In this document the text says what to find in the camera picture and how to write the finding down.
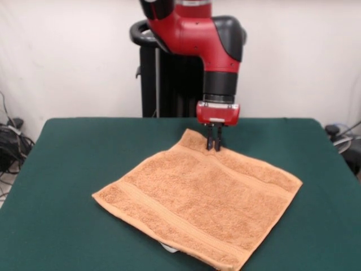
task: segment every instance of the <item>orange towel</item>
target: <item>orange towel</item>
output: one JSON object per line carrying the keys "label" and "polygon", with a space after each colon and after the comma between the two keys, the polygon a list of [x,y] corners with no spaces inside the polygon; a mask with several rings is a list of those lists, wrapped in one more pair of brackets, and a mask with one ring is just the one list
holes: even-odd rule
{"label": "orange towel", "polygon": [[281,218],[302,182],[186,130],[97,193],[108,212],[219,270],[239,270]]}

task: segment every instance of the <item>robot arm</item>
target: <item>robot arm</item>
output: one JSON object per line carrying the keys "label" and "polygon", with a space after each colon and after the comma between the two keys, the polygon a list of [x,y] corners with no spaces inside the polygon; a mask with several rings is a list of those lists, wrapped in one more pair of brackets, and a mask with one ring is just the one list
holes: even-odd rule
{"label": "robot arm", "polygon": [[[245,32],[230,16],[188,18],[175,11],[175,0],[140,0],[150,30],[166,52],[199,56],[204,65],[203,101],[198,121],[212,126],[236,125],[239,105],[234,104]],[[213,141],[209,138],[208,149]]]}

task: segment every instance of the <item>green tablecloth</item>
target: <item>green tablecloth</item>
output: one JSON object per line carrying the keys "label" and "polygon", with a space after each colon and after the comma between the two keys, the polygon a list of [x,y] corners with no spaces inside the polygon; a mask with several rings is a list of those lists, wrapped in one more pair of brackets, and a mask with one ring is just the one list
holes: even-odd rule
{"label": "green tablecloth", "polygon": [[[114,218],[91,194],[175,144],[195,119],[54,119],[0,209],[1,270],[212,270]],[[360,270],[361,188],[310,119],[241,119],[228,148],[303,186],[244,270]]]}

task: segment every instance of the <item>black handle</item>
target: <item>black handle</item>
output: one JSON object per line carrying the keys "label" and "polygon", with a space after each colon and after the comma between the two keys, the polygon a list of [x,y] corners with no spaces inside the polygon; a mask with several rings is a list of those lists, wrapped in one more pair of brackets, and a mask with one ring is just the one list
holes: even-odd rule
{"label": "black handle", "polygon": [[157,40],[152,32],[144,33],[149,30],[147,20],[139,21],[130,28],[130,39],[139,46],[159,48]]}

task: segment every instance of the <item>white backdrop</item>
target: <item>white backdrop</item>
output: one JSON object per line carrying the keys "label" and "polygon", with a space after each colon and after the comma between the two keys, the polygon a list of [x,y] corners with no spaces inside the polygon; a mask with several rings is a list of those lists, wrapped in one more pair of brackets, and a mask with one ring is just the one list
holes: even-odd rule
{"label": "white backdrop", "polygon": [[[361,2],[215,0],[248,32],[242,117],[361,118]],[[136,0],[0,0],[0,88],[36,139],[52,117],[140,117]]]}

